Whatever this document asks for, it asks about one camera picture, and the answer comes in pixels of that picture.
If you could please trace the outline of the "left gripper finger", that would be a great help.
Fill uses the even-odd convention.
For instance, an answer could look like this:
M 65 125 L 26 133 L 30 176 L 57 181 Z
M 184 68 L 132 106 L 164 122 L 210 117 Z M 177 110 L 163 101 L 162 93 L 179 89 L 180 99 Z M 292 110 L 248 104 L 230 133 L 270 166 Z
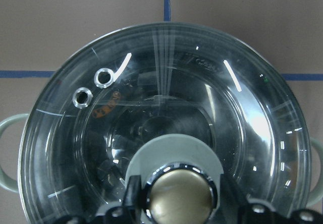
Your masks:
M 127 182 L 122 205 L 126 208 L 136 209 L 140 204 L 141 176 L 130 176 Z

